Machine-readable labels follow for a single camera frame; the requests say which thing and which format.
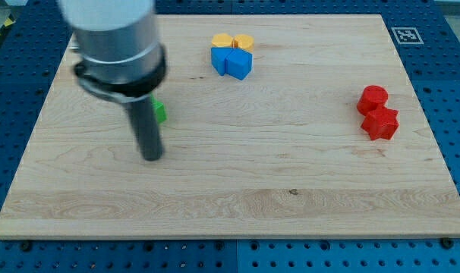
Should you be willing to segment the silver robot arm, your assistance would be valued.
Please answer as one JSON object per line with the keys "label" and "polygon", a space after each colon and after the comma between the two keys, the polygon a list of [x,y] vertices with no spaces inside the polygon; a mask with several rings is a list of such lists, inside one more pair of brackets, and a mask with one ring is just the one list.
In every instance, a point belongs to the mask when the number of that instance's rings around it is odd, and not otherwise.
{"label": "silver robot arm", "polygon": [[159,39],[153,0],[58,0],[73,30],[80,61],[79,85],[128,114],[142,157],[163,154],[151,93],[164,80],[165,47]]}

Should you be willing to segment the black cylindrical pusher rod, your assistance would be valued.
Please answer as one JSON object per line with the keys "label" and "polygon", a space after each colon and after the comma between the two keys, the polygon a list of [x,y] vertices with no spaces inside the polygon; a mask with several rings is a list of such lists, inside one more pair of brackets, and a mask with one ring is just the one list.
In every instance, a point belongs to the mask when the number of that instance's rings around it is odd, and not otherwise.
{"label": "black cylindrical pusher rod", "polygon": [[126,112],[143,159],[146,161],[160,159],[163,154],[163,145],[152,99],[147,96],[130,102],[126,107]]}

